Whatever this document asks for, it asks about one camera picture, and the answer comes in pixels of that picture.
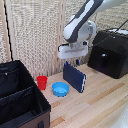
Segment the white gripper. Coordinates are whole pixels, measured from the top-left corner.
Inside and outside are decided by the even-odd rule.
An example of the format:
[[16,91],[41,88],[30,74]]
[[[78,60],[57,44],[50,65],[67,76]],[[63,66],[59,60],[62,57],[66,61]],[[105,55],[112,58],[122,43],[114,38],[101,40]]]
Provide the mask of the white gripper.
[[71,48],[68,45],[61,45],[58,47],[58,57],[60,59],[68,59],[73,57],[81,57],[86,56],[88,53],[88,46],[74,46]]

